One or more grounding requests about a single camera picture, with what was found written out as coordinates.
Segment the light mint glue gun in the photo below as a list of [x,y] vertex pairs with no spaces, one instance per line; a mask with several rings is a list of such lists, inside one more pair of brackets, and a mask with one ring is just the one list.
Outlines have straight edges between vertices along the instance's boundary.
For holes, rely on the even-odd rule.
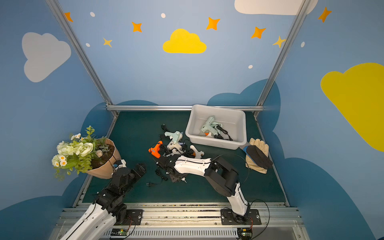
[[219,123],[219,122],[216,122],[214,116],[210,116],[210,117],[208,117],[206,122],[201,127],[201,132],[204,135],[207,132],[211,132],[214,136],[217,136],[217,135],[220,135],[221,132],[222,132],[218,127],[222,128],[223,125],[221,123]]

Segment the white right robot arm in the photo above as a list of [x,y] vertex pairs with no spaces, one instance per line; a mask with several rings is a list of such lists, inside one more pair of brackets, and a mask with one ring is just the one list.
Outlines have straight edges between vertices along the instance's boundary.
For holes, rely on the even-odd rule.
[[238,170],[222,156],[194,159],[175,155],[171,158],[160,157],[156,164],[166,171],[174,183],[185,181],[189,174],[204,177],[216,192],[228,199],[236,222],[249,220],[251,205],[242,193]]

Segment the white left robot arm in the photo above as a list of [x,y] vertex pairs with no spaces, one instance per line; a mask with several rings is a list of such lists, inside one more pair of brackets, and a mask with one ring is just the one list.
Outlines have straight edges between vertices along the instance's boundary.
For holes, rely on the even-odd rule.
[[63,240],[98,240],[116,223],[128,219],[125,195],[146,172],[145,164],[127,168],[120,160],[109,184],[99,192],[82,217],[62,236]]

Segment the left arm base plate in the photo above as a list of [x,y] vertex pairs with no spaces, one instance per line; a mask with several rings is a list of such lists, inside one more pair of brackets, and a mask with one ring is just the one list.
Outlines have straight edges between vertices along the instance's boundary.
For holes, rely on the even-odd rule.
[[116,226],[122,225],[140,225],[143,218],[144,211],[141,209],[127,209],[123,210],[122,213],[117,214],[115,223]]

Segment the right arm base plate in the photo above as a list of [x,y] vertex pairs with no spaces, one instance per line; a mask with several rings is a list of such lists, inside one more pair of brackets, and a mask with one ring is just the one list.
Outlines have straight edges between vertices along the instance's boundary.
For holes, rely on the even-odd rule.
[[256,209],[248,210],[244,216],[235,214],[231,209],[221,209],[222,225],[261,225],[261,216]]

